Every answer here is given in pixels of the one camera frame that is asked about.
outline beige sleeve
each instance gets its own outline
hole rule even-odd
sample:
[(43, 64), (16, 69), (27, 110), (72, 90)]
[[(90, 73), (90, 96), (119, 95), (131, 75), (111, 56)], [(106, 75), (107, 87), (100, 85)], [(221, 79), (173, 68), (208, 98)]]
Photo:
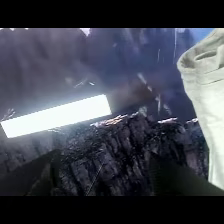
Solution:
[(177, 67), (209, 146), (209, 181), (224, 189), (224, 29), (185, 52)]

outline person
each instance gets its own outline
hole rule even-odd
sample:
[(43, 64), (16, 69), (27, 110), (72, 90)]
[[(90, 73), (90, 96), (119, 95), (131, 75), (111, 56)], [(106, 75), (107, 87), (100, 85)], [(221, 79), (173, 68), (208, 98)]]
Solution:
[(209, 182), (224, 189), (224, 28), (187, 50), (177, 67), (209, 147)]

